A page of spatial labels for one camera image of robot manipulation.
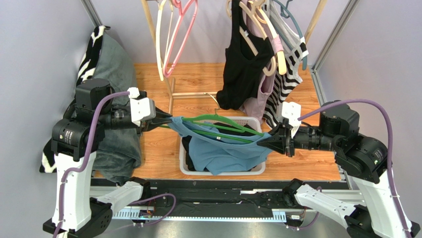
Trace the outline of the blue tank top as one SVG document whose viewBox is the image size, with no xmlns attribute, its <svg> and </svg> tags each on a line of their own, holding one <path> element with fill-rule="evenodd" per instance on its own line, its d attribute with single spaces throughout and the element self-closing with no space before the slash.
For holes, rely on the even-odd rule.
<svg viewBox="0 0 422 238">
<path fill-rule="evenodd" d="M 264 163 L 271 153 L 258 145 L 270 134 L 256 133 L 248 124 L 237 129 L 221 121 L 193 122 L 185 117 L 172 117 L 168 126 L 179 134 L 185 153 L 183 161 L 193 172 L 214 176 L 244 174 Z"/>
</svg>

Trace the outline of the cream wooden hanger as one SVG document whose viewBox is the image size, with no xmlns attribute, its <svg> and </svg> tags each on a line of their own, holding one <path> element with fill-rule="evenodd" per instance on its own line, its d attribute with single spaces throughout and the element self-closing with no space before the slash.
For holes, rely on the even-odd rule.
<svg viewBox="0 0 422 238">
<path fill-rule="evenodd" d="M 161 23 L 162 16 L 164 12 L 164 7 L 169 6 L 170 9 L 170 23 L 172 22 L 172 16 L 174 13 L 174 5 L 171 0 L 162 0 L 158 3 L 158 16 L 157 16 L 157 25 L 156 25 L 156 36 L 155 36 L 155 48 L 156 48 L 156 58 L 157 58 L 157 68 L 160 81 L 164 81 L 163 75 L 163 59 L 161 57 Z"/>
</svg>

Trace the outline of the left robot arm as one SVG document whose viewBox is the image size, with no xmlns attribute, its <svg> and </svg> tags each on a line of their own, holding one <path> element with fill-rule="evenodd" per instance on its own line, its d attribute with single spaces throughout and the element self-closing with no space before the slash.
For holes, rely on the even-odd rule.
<svg viewBox="0 0 422 238">
<path fill-rule="evenodd" d="M 89 79 L 76 87 L 76 118 L 62 119 L 52 129 L 51 148 L 57 172 L 54 215 L 43 230 L 55 238 L 93 238 L 112 217 L 130 205 L 153 200 L 147 180 L 132 177 L 116 190 L 90 196 L 91 173 L 99 143 L 107 129 L 136 129 L 139 134 L 171 122 L 145 91 L 116 92 L 105 79 Z"/>
</svg>

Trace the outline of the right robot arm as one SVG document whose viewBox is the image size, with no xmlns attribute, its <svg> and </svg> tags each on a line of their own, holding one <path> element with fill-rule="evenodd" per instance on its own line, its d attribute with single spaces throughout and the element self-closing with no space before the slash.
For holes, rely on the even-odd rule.
<svg viewBox="0 0 422 238">
<path fill-rule="evenodd" d="M 289 157 L 297 149 L 334 152 L 336 164 L 357 185 L 364 205 L 335 199 L 299 179 L 283 188 L 283 202 L 314 209 L 352 238 L 414 238 L 421 228 L 405 215 L 395 188 L 392 138 L 383 144 L 361 134 L 360 116 L 350 104 L 351 100 L 325 103 L 316 110 L 318 126 L 304 124 L 299 113 L 288 113 L 259 145 Z"/>
</svg>

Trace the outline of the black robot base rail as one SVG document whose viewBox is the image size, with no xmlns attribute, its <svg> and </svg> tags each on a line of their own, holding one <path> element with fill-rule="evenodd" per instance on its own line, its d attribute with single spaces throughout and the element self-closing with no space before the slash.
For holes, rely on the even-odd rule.
<svg viewBox="0 0 422 238">
<path fill-rule="evenodd" d="M 137 224 L 158 221 L 281 223 L 312 226 L 322 213 L 295 205 L 282 189 L 286 180 L 152 179 L 139 202 L 119 209 L 115 218 Z"/>
</svg>

